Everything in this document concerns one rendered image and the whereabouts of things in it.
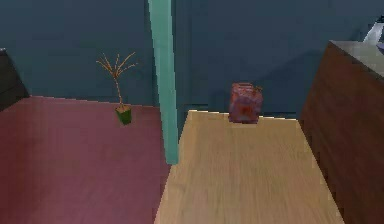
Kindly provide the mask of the red bin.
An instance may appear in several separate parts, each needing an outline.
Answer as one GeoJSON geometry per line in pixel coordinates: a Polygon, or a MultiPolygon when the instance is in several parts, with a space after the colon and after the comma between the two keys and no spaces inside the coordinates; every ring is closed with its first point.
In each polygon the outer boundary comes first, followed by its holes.
{"type": "Polygon", "coordinates": [[[252,83],[233,83],[228,119],[233,123],[257,124],[263,103],[262,88],[252,83]]]}

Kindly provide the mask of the dry plant in green pot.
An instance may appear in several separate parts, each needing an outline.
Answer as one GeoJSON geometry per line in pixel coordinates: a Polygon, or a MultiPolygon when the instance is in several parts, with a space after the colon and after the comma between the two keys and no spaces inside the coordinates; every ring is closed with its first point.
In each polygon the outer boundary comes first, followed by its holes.
{"type": "Polygon", "coordinates": [[[132,122],[131,108],[123,102],[121,88],[119,84],[119,77],[131,68],[137,67],[138,62],[130,63],[127,65],[128,60],[135,55],[135,52],[120,60],[120,54],[117,54],[115,62],[111,63],[105,53],[96,61],[113,79],[118,96],[118,106],[115,108],[118,120],[122,125],[128,125],[132,122]]]}

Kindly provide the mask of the dark brown wooden cabinet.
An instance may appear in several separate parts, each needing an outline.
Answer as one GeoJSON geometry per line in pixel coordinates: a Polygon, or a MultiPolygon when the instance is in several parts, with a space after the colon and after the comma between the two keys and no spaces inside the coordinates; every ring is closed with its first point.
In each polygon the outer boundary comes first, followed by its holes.
{"type": "Polygon", "coordinates": [[[384,224],[384,55],[329,41],[299,123],[345,224],[384,224]]]}

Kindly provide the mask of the black furniture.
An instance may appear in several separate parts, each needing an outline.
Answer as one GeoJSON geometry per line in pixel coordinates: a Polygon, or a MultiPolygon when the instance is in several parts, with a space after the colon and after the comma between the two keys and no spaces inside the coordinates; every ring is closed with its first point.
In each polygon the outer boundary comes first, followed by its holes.
{"type": "Polygon", "coordinates": [[[0,48],[0,112],[29,97],[12,58],[5,48],[0,48]]]}

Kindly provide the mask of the pale grey object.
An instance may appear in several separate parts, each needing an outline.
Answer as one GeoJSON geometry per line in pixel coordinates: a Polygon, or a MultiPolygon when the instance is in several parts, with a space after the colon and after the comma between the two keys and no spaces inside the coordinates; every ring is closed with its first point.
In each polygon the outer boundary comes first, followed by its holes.
{"type": "Polygon", "coordinates": [[[375,46],[380,53],[384,55],[384,43],[380,43],[379,40],[384,30],[384,15],[379,16],[372,28],[368,31],[367,35],[363,39],[363,42],[368,45],[375,46]]]}

